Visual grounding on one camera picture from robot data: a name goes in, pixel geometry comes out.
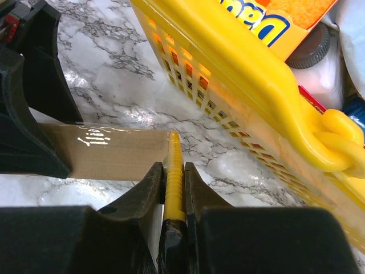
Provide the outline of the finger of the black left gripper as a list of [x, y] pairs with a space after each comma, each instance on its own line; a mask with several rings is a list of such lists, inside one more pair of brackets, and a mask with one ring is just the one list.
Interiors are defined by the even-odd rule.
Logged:
[[65, 179], [71, 167], [32, 116], [23, 92], [24, 58], [1, 50], [1, 174]]

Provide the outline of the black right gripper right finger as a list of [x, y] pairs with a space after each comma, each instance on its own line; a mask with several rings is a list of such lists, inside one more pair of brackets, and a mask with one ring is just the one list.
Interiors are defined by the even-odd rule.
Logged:
[[185, 165], [192, 273], [358, 273], [345, 234], [318, 207], [234, 207]]

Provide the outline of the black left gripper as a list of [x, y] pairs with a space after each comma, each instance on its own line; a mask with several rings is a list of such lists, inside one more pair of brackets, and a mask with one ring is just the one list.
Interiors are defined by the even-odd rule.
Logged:
[[58, 59], [59, 21], [60, 12], [46, 1], [32, 7], [1, 1], [1, 50], [25, 58], [23, 90], [29, 107], [63, 123], [82, 122]]

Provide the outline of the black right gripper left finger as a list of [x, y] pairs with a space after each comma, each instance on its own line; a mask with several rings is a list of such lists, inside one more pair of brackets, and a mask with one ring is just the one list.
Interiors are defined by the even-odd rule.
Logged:
[[162, 164], [99, 210], [1, 209], [2, 273], [156, 273]]

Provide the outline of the yellow utility knife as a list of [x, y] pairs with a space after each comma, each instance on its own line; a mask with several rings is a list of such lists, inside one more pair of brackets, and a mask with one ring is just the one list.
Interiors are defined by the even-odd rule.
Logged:
[[166, 188], [159, 241], [159, 273], [188, 273], [184, 161], [177, 131], [169, 134], [168, 154], [164, 159], [163, 169]]

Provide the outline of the brown cardboard express box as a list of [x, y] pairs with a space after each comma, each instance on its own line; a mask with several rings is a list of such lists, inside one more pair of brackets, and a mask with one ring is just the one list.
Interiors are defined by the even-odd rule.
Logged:
[[139, 181], [169, 148], [166, 130], [50, 123], [41, 128], [75, 179]]

